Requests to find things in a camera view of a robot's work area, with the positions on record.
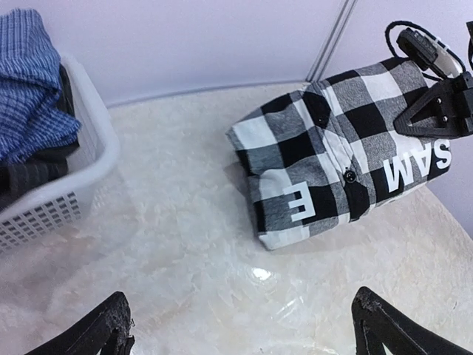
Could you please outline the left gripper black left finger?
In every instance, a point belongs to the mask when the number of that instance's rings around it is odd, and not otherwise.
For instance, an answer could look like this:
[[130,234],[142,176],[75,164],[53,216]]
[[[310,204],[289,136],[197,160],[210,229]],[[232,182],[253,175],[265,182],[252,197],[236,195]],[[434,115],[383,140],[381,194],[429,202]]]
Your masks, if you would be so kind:
[[130,354],[134,337],[125,294],[116,291],[69,329],[32,349],[38,354]]

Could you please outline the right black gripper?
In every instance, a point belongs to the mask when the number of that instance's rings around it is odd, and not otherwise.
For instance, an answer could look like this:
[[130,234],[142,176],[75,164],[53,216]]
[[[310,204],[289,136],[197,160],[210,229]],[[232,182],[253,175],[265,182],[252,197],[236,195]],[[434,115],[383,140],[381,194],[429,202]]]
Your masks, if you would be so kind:
[[472,135],[472,75],[437,82],[395,119],[395,131],[418,138]]

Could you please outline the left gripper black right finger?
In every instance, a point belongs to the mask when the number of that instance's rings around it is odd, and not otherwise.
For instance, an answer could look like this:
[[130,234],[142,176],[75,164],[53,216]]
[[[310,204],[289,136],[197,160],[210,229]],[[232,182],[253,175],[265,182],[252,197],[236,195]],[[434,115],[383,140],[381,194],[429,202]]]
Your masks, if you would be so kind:
[[357,354],[470,354],[412,321],[368,287],[361,287],[351,311]]

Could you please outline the black white plaid shirt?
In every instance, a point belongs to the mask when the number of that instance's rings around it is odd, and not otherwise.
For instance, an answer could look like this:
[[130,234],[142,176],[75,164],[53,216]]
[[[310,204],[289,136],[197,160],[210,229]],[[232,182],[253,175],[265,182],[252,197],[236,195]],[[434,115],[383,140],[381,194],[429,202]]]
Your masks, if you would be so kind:
[[265,248],[357,221],[447,173],[447,139],[395,131],[426,90],[412,61],[389,58],[279,96],[234,124],[227,137]]

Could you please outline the white plastic basket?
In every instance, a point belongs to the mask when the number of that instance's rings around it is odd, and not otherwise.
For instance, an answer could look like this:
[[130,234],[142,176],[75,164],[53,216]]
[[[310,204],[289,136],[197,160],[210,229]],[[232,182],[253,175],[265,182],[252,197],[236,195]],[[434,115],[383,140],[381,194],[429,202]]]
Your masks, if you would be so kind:
[[118,137],[98,91],[72,56],[61,59],[58,102],[81,127],[73,143],[1,168],[1,254],[86,217],[99,183],[118,161]]

